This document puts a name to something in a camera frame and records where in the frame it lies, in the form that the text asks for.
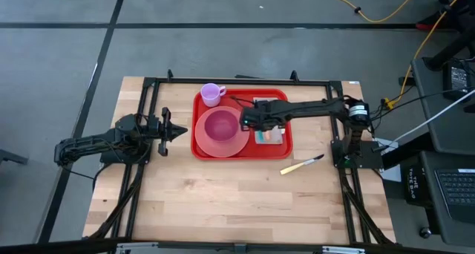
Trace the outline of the knife with yellow handle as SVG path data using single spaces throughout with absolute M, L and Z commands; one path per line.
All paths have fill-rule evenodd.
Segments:
M 287 168 L 285 168 L 285 169 L 280 170 L 280 174 L 281 174 L 281 175 L 289 174 L 290 172 L 293 172 L 293 171 L 295 171 L 296 169 L 299 169 L 299 168 L 301 168 L 301 167 L 303 167 L 303 166 L 308 166 L 308 165 L 310 165 L 310 164 L 313 164 L 313 163 L 319 161 L 320 159 L 322 159 L 323 157 L 324 157 L 324 154 L 320 154 L 319 156 L 314 157 L 314 158 L 312 158 L 312 159 L 305 160 L 305 161 L 303 161 L 303 162 L 300 162 L 300 163 L 297 163 L 297 164 L 295 164 L 295 165 L 289 166 L 289 167 L 287 167 Z

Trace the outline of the black stand leg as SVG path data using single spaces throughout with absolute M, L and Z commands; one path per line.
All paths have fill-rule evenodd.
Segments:
M 432 71 L 439 71 L 445 63 L 450 61 L 464 48 L 468 49 L 470 58 L 474 58 L 475 46 L 473 46 L 473 41 L 475 41 L 475 24 L 468 27 L 453 42 L 434 57 L 424 58 L 425 66 Z

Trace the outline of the red plastic tray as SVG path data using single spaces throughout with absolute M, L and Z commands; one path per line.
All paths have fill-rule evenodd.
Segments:
M 286 94 L 277 88 L 232 88 L 220 98 L 214 108 L 204 104 L 196 94 L 192 111 L 191 152 L 201 160 L 271 160 L 289 157 L 293 149 L 291 125 L 286 125 L 279 144 L 256 142 L 253 131 L 238 130 L 228 142 L 217 142 L 205 132 L 205 120 L 213 112 L 226 109 L 240 117 L 242 108 L 253 100 L 286 100 Z

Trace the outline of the black tote bag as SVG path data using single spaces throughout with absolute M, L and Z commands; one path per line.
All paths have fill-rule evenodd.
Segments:
M 420 165 L 412 165 L 402 170 L 404 199 L 410 205 L 427 207 L 430 205 L 425 171 Z

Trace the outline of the beige napkin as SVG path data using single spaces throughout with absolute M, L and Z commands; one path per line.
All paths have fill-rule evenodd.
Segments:
M 274 126 L 271 130 L 274 131 L 275 133 L 275 141 L 271 143 L 265 142 L 264 144 L 258 144 L 258 145 L 280 145 L 283 143 L 283 135 L 285 134 L 285 129 L 284 128 L 279 128 L 278 126 Z

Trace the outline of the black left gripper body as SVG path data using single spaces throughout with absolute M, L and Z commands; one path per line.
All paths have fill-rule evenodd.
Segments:
M 162 120 L 154 114 L 148 118 L 148 136 L 152 139 L 160 139 L 158 153 L 163 157 L 168 155 L 167 142 L 172 141 L 171 112 L 167 107 L 162 108 Z

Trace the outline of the white paper sheet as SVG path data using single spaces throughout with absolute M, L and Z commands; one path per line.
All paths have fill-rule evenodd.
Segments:
M 381 151 L 381 155 L 387 154 L 388 152 L 396 150 L 399 147 L 398 143 L 391 143 L 390 140 L 385 140 L 378 137 L 374 138 L 373 140 L 377 142 L 379 146 L 386 146 L 386 145 L 389 146 L 385 150 Z M 398 182 L 398 183 L 402 182 L 401 167 L 399 164 L 389 169 L 379 169 L 378 173 L 384 180 L 389 180 L 389 181 Z

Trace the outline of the magenta plastic bowl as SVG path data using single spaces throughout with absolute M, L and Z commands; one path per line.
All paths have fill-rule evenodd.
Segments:
M 204 130 L 213 141 L 220 143 L 230 141 L 238 133 L 238 119 L 233 111 L 219 109 L 205 118 Z

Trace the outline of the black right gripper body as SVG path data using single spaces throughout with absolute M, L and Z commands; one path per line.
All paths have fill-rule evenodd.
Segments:
M 287 101 L 257 101 L 252 106 L 243 106 L 239 123 L 241 131 L 270 131 L 274 127 L 285 128 L 284 105 Z

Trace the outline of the pink round plate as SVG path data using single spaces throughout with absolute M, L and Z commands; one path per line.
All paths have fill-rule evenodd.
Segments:
M 237 135 L 234 139 L 226 142 L 216 142 L 211 140 L 205 133 L 204 122 L 205 118 L 209 116 L 212 112 L 219 109 L 228 109 L 233 111 L 238 120 L 238 130 Z M 228 158 L 238 154 L 241 150 L 244 149 L 246 144 L 249 141 L 249 132 L 240 130 L 239 123 L 240 111 L 236 108 L 228 106 L 218 106 L 207 110 L 202 114 L 197 120 L 194 127 L 194 138 L 197 142 L 197 145 L 204 151 L 207 155 L 216 158 Z

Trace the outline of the red floor object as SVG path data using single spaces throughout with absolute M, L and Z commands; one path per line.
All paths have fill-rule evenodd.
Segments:
M 442 19 L 441 21 L 430 20 L 430 19 L 423 19 L 415 24 L 417 30 L 432 30 L 435 28 L 445 28 L 446 21 Z

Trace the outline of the black laptop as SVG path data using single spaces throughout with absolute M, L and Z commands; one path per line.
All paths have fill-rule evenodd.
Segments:
M 475 169 L 436 169 L 435 176 L 449 216 L 475 224 Z

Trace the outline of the lilac plastic mug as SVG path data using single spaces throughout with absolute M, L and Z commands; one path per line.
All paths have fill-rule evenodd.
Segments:
M 200 89 L 200 95 L 203 103 L 213 108 L 219 105 L 221 97 L 226 94 L 226 87 L 219 86 L 214 83 L 207 83 Z

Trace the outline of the dark grey side desk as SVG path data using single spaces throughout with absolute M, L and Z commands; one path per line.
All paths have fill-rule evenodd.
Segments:
M 464 111 L 466 103 L 455 104 L 442 96 L 442 72 L 432 71 L 423 59 L 412 62 L 413 77 L 426 119 L 433 149 L 422 152 L 428 188 L 433 201 L 439 234 L 446 244 L 475 247 L 475 224 L 452 219 L 439 189 L 436 169 L 475 169 L 475 113 Z

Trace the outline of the black chair leg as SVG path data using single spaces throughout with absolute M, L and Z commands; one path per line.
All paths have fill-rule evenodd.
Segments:
M 20 155 L 14 154 L 12 152 L 8 152 L 3 149 L 0 149 L 0 164 L 4 161 L 5 162 L 10 161 L 17 164 L 26 165 L 28 162 L 28 159 L 26 157 L 22 157 Z

